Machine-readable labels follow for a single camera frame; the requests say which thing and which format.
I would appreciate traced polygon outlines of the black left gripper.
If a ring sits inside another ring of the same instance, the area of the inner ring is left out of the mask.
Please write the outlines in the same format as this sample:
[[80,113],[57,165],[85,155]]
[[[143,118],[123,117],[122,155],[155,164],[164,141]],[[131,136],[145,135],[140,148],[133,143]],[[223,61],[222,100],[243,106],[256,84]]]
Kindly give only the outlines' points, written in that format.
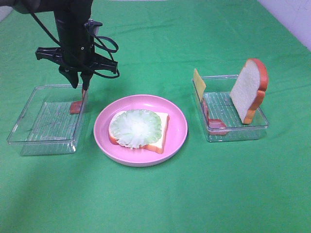
[[118,73],[118,62],[99,55],[94,50],[91,50],[91,52],[80,50],[79,55],[72,55],[60,47],[39,47],[35,55],[37,60],[46,59],[62,66],[59,68],[59,73],[69,81],[74,89],[77,88],[79,82],[76,71],[82,71],[80,76],[83,81],[83,90],[88,90],[90,80],[96,70],[108,70],[114,74]]

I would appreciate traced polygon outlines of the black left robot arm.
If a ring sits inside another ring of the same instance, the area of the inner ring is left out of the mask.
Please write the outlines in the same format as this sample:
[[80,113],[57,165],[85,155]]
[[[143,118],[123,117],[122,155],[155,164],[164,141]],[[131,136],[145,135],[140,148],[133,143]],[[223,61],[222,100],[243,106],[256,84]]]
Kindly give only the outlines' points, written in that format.
[[[98,36],[98,28],[103,24],[90,19],[91,0],[13,0],[10,6],[22,14],[30,14],[57,47],[39,47],[35,52],[38,60],[46,59],[59,65],[59,72],[66,77],[73,88],[79,79],[83,89],[88,90],[94,74],[101,70],[113,73],[112,79],[119,77],[118,63],[112,54],[119,49],[109,37]],[[36,13],[53,12],[58,39],[48,31]]]

